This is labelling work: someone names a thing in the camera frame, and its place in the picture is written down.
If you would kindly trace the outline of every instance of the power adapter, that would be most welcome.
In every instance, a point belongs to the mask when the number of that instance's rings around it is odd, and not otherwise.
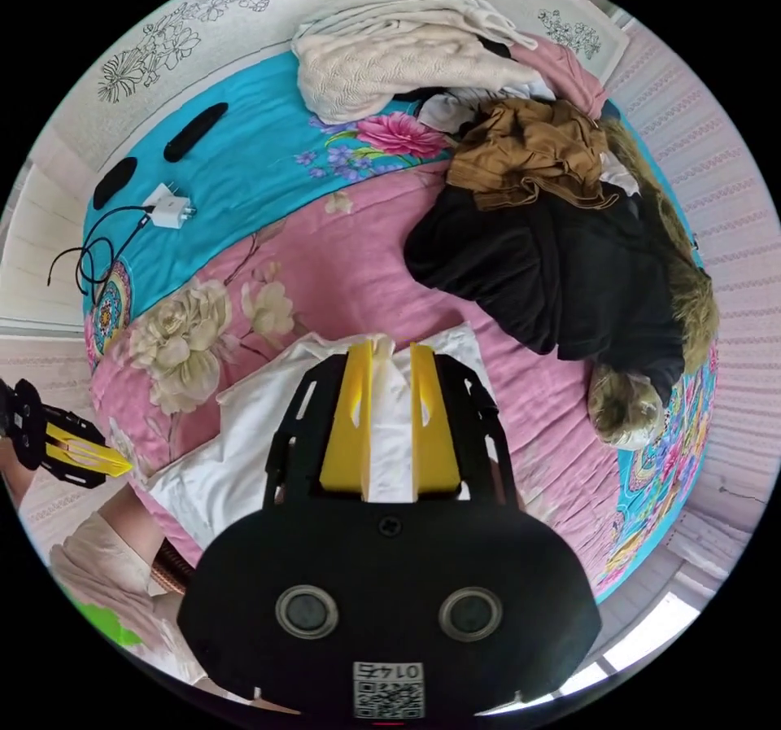
[[[143,205],[152,207],[150,218],[158,228],[180,229],[196,213],[195,208],[190,206],[190,199],[174,195],[168,186],[162,184],[157,185]]]
[[[179,229],[195,215],[195,209],[190,206],[190,199],[167,195],[155,204],[150,215],[158,228]]]

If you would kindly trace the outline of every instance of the qr code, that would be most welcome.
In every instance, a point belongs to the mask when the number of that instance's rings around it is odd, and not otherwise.
[[[355,716],[358,719],[422,719],[425,688],[419,665],[356,663]]]

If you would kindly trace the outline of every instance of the fur trim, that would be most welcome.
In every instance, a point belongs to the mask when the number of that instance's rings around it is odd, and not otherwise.
[[[677,255],[667,261],[673,313],[683,328],[684,374],[694,374],[708,359],[718,331],[718,306],[710,277],[695,262],[692,245],[675,206],[654,177],[637,143],[620,120],[605,118],[600,127],[612,153],[637,180],[640,194],[655,208]],[[616,447],[642,435],[650,443],[663,420],[658,420],[661,401],[650,383],[638,382],[606,366],[591,374],[588,413],[600,439]]]
[[[675,206],[653,176],[632,134],[620,120],[601,120],[600,127],[608,139],[611,152],[637,180],[644,200],[658,211],[661,223],[679,253],[668,260],[670,291],[674,315],[683,325],[684,373],[694,374],[707,361],[718,331],[718,306],[713,297],[713,283],[694,261],[692,245]]]

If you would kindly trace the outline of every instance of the camera lens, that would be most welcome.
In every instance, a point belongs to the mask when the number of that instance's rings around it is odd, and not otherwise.
[[[305,640],[325,638],[339,621],[334,599],[317,586],[294,586],[277,600],[277,621],[292,636]]]
[[[439,626],[461,643],[483,640],[502,620],[499,598],[487,589],[467,587],[454,592],[439,610]]]

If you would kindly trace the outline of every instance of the window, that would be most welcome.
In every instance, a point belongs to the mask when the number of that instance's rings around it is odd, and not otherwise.
[[[668,592],[659,605],[604,658],[617,671],[634,665],[685,630],[699,615],[698,610]]]
[[[593,684],[601,681],[607,676],[602,668],[594,662],[593,665],[576,673],[569,681],[559,690],[562,695],[571,695],[572,693],[579,692],[581,689],[591,687]]]
[[[531,706],[538,706],[540,703],[549,703],[553,699],[553,695],[543,695],[537,700],[533,700],[531,703],[521,703],[518,701],[507,703],[504,706],[498,708],[492,708],[489,711],[483,711],[478,716],[493,716],[495,714],[509,714],[510,711],[519,711],[522,708],[530,708]]]
[[[625,667],[634,665],[646,655],[663,646],[671,638],[678,635],[679,632],[685,630],[699,615],[700,611],[692,608],[691,605],[676,597],[672,592],[668,592],[656,608],[634,630],[624,636],[610,651],[600,658],[604,667],[600,667],[599,661],[592,663],[572,676],[561,687],[559,692],[562,695],[571,695],[579,692],[581,689],[598,684],[608,676],[605,668],[613,667],[620,671]],[[481,716],[507,714],[509,711],[519,711],[531,706],[538,706],[540,703],[547,703],[553,699],[553,695],[544,695],[539,700],[529,703],[512,702],[505,706],[485,711]]]

